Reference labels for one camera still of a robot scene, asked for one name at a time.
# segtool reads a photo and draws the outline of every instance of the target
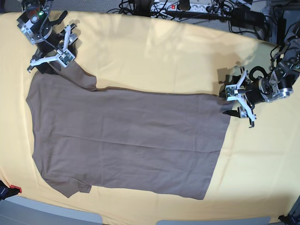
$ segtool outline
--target brown t-shirt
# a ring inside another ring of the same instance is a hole
[[[27,97],[33,159],[51,187],[66,197],[96,185],[204,198],[232,105],[208,94],[97,90],[75,62],[58,73],[37,72]]]

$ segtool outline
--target yellow fabric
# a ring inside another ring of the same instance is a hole
[[[17,28],[19,14],[0,16],[0,179],[21,196],[100,214],[110,225],[154,225],[159,220],[218,220],[271,216],[276,221],[300,195],[300,82],[286,100],[255,108],[255,128],[231,118],[203,201],[152,192],[92,187],[67,199],[38,173],[31,113],[25,99],[36,47]],[[97,76],[97,86],[218,94],[219,81],[268,68],[273,46],[241,35],[190,24],[125,15],[71,12],[78,24],[76,62]]]

